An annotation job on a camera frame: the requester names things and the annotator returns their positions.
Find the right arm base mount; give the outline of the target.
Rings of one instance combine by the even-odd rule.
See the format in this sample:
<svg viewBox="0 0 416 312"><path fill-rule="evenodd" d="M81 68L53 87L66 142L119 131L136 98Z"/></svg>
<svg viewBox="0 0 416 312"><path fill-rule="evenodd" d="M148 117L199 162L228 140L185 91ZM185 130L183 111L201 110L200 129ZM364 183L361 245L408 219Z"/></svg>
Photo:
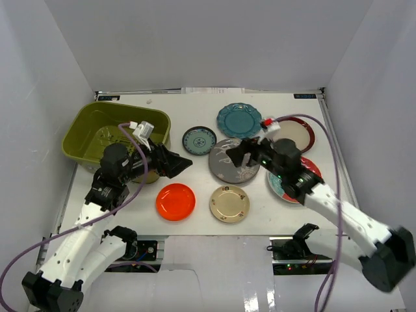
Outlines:
<svg viewBox="0 0 416 312"><path fill-rule="evenodd" d="M291 237L272 237L266 250L275 276L325 275L332 265L332 259L307 251Z"/></svg>

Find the grey reindeer plate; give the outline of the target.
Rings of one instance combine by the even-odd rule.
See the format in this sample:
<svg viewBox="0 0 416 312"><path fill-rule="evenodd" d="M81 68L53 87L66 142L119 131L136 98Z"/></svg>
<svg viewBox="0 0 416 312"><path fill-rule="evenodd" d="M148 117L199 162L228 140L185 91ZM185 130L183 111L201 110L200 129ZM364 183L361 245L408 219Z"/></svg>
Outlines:
<svg viewBox="0 0 416 312"><path fill-rule="evenodd" d="M255 177L260 169L256 166L235 167L226 154L230 148L235 148L241 143L241 139L228 138L218 142L209 153L209 169L220 180L231 184L245 183Z"/></svg>

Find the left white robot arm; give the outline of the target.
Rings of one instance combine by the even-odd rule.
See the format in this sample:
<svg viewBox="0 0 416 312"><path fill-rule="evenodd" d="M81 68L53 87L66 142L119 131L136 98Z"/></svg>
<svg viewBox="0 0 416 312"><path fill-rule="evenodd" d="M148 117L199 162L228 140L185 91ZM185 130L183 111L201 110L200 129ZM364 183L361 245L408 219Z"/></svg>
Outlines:
<svg viewBox="0 0 416 312"><path fill-rule="evenodd" d="M108 229L116 210L130 197L127 184L152 170L173 178L191 165L190 159L163 144L132 153L121 143L107 146L74 232L65 236L38 272L28 272L22 280L30 304L40 311L78 311L84 293L102 272L137 253L136 231L122 226Z"/></svg>

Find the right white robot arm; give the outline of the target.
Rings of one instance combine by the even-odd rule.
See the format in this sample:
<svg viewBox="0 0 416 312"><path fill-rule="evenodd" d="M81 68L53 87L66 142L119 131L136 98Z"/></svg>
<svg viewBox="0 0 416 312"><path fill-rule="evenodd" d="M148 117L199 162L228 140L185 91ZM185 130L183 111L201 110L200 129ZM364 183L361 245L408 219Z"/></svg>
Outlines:
<svg viewBox="0 0 416 312"><path fill-rule="evenodd" d="M302 164L292 140L246 138L226 153L235 167L258 164L280 177L284 193L338 227L340 234L317 235L317 243L310 235L295 240L293 250L299 258L320 254L336 259L362 272L383 293L392 292L415 268L411 232L402 226L393 229L337 199L330 186ZM250 157L246 162L245 155Z"/></svg>

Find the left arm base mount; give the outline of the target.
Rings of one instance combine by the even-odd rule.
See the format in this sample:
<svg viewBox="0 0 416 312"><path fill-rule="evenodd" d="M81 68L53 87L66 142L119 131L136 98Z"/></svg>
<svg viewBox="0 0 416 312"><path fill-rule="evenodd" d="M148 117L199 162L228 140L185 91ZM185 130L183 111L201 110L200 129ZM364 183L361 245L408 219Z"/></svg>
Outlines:
<svg viewBox="0 0 416 312"><path fill-rule="evenodd" d="M157 273L160 265L157 260L156 240L138 240L125 254L109 266L107 272L121 273Z"/></svg>

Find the teal scalloped plate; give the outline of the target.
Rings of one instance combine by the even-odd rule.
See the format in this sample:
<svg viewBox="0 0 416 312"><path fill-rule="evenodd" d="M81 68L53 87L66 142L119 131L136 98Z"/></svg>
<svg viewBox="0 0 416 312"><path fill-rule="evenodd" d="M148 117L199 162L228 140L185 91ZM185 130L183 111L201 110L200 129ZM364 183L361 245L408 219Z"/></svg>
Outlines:
<svg viewBox="0 0 416 312"><path fill-rule="evenodd" d="M219 130L230 138L254 137L261 130L261 113L246 103L231 103L219 110L216 122Z"/></svg>

